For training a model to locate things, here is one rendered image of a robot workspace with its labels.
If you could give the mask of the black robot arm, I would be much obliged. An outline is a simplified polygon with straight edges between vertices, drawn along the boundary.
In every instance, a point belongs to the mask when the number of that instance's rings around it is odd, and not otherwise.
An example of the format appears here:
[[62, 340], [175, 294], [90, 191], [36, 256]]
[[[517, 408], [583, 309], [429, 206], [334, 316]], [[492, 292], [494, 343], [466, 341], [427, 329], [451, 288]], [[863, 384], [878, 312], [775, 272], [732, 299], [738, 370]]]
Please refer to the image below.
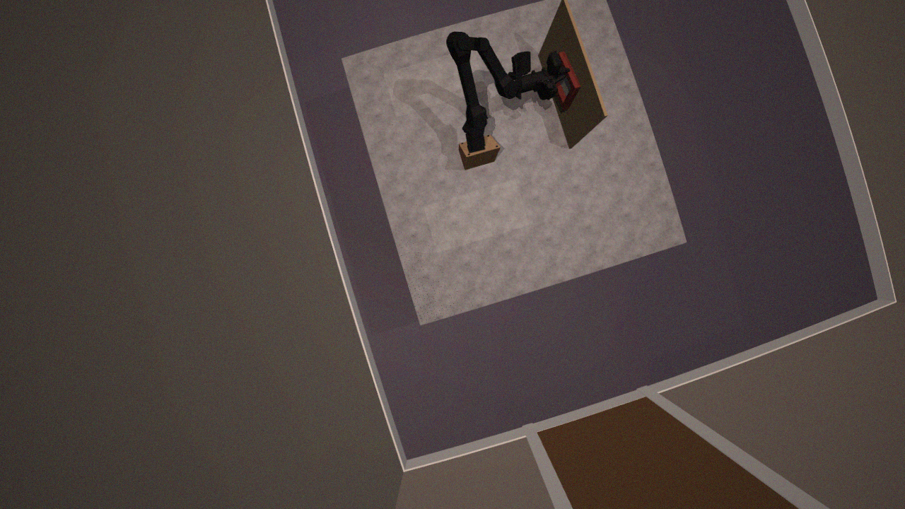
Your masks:
[[[533, 90], [534, 81], [530, 74], [531, 52], [520, 52], [511, 57], [512, 72], [506, 73], [494, 50], [485, 37], [469, 37], [463, 32], [449, 33], [446, 45], [450, 56], [455, 60], [461, 78], [462, 89], [465, 92], [467, 103], [467, 120], [462, 129], [466, 133], [467, 148], [469, 153], [485, 149], [484, 128], [487, 125], [487, 110], [479, 105], [477, 91], [473, 83], [471, 69], [471, 49], [478, 51], [479, 56], [487, 65], [491, 76], [494, 77], [496, 90], [500, 96], [512, 99], [515, 96], [522, 98], [522, 93]], [[527, 74], [527, 75], [526, 75]], [[525, 76], [523, 76], [525, 75]], [[556, 96], [557, 87], [552, 81], [552, 76], [541, 80], [541, 93], [547, 100]]]

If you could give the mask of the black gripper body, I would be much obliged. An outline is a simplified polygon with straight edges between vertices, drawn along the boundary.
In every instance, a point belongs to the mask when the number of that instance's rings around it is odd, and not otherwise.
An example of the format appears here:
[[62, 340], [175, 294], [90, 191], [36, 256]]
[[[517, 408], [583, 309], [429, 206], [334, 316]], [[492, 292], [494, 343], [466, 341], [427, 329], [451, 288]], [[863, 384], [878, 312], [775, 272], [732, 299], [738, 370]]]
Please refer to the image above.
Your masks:
[[541, 93], [541, 90], [539, 90], [539, 88], [541, 88], [541, 84], [539, 83], [541, 83], [541, 80], [543, 80], [543, 78], [546, 78], [548, 76], [555, 76], [556, 72], [559, 71], [560, 68], [561, 60], [559, 58], [559, 55], [557, 55], [557, 51], [555, 51], [550, 52], [549, 57], [547, 57], [547, 70], [545, 69], [545, 67], [542, 67], [541, 71], [539, 72], [535, 72], [535, 70], [531, 71], [530, 75], [532, 76], [534, 81], [533, 90], [539, 93], [541, 100], [546, 100], [547, 98], [545, 97], [545, 95], [543, 95], [543, 93]]

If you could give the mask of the dark red picture frame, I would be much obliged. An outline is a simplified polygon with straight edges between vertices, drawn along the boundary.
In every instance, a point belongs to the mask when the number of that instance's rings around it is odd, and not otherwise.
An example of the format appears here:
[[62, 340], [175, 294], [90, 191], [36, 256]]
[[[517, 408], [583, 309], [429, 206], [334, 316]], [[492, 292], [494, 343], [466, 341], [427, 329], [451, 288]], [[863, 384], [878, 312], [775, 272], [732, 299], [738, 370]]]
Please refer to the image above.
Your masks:
[[566, 110], [570, 107], [576, 95], [578, 95], [578, 91], [580, 90], [580, 84], [578, 82], [578, 78], [576, 78], [575, 72], [570, 65], [570, 61], [568, 60], [568, 56], [566, 56], [565, 52], [559, 52], [559, 58], [561, 60], [561, 66], [568, 67], [570, 69], [569, 72], [566, 72], [566, 77], [563, 78], [562, 81], [556, 83], [557, 92], [556, 95], [559, 98], [561, 106], [563, 110]]

